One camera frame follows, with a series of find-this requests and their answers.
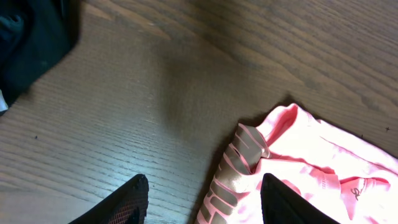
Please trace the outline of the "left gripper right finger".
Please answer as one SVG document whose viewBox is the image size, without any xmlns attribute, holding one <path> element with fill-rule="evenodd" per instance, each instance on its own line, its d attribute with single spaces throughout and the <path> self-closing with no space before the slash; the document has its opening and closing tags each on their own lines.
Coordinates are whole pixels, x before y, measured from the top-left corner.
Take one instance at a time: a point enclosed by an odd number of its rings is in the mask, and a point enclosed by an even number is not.
<svg viewBox="0 0 398 224">
<path fill-rule="evenodd" d="M 270 173 L 262 179 L 261 205 L 265 224 L 338 224 Z"/>
</svg>

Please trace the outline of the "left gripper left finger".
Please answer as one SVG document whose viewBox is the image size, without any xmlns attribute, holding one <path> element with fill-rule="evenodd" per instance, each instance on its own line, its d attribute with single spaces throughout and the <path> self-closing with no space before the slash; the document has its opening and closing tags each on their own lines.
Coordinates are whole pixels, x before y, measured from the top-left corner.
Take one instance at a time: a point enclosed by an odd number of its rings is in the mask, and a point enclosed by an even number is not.
<svg viewBox="0 0 398 224">
<path fill-rule="evenodd" d="M 146 176 L 137 174 L 70 224 L 143 224 L 148 194 Z"/>
</svg>

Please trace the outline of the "pink t-shirt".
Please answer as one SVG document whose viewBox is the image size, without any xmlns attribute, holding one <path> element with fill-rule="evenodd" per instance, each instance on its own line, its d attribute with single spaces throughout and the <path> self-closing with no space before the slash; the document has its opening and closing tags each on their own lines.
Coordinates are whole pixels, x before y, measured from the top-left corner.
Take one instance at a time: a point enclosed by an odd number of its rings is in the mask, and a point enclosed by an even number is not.
<svg viewBox="0 0 398 224">
<path fill-rule="evenodd" d="M 261 223 L 268 173 L 339 223 L 397 222 L 397 159 L 296 104 L 238 125 L 196 222 Z"/>
</svg>

